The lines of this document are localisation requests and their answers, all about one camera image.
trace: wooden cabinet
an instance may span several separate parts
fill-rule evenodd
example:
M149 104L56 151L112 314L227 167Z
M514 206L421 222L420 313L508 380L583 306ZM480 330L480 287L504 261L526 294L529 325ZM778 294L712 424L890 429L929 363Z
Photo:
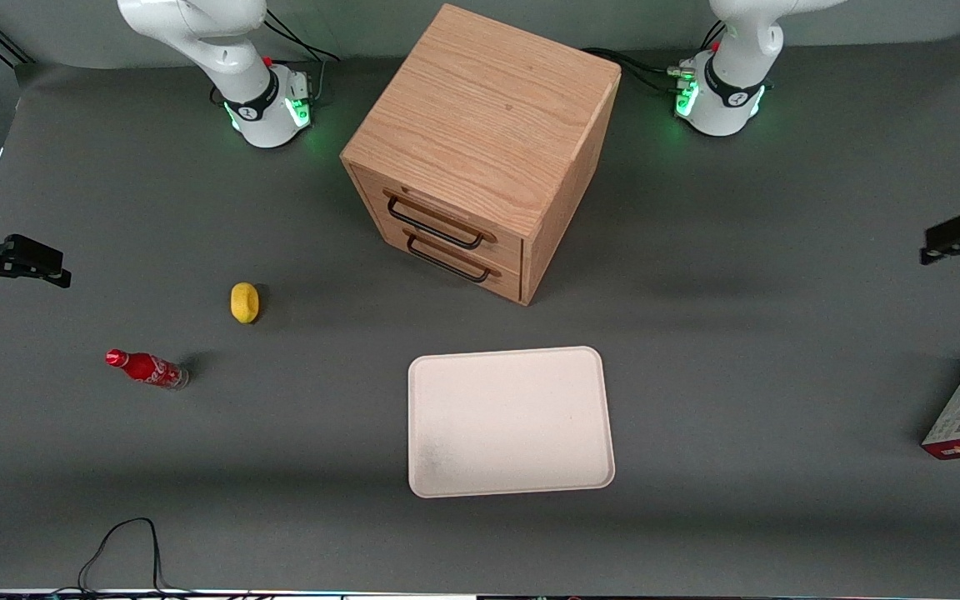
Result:
M529 304L591 182L620 78L445 4L340 158L386 242Z

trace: cabinet top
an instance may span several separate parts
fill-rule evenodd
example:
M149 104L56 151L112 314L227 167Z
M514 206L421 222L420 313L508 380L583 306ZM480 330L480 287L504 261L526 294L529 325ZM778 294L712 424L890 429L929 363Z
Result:
M613 62L443 4L342 158L529 237L620 77Z

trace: drawer handle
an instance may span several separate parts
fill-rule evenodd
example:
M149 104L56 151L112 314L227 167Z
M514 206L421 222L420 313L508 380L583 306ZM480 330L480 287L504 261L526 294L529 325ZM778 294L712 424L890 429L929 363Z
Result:
M403 223L411 224L413 227L420 229L420 231L442 239L443 242L452 243L454 246L464 250L476 250L477 246L480 246L480 242L483 242L483 234L477 234L477 238L472 240L472 242L465 242L465 240L457 239L457 237L447 235L445 232L441 232L439 229L430 227L430 225L426 225L417 219L407 217L395 209L395 205L398 203L399 197L396 197L396 195L392 195L390 200L387 201L387 211L392 214L392 217L395 217L399 221L403 221Z
M450 273L454 273L456 274L456 276L460 278L464 278L464 280L472 281L472 283L483 283L484 281L488 280L488 276L490 276L491 274L491 269L484 269L483 273L480 273L479 276L470 276L470 274L465 273L465 271L461 269L458 269L458 267L454 267L453 265L448 265L448 263L439 261L439 259L436 258L435 256L430 256L430 255L424 254L420 250L417 250L415 247L413 247L413 243L416 242L416 240L417 240L417 236L415 235L411 235L410 239L407 240L407 250L410 251L412 255L416 256L416 258L420 258L422 259L422 261L431 263L432 265L435 265L439 268L446 269L450 271Z

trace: coca-cola bottle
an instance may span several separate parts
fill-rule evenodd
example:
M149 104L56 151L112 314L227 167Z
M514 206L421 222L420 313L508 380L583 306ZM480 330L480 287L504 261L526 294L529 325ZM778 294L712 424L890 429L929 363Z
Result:
M186 368L145 352L129 354L114 348L106 353L106 364L128 373L139 383L149 383L167 390L182 390L190 379Z

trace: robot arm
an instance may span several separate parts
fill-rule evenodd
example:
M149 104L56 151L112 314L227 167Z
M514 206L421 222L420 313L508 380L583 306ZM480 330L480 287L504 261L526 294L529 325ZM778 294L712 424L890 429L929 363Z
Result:
M758 112L762 82L784 49L777 19L834 7L846 0L709 0L727 33L716 52L704 49L678 71L701 77L682 85L677 115L709 136L731 136Z
M264 0L117 0L125 22L191 58L225 98L232 125L255 147L287 143L309 125L304 73L267 65L245 34L262 26Z

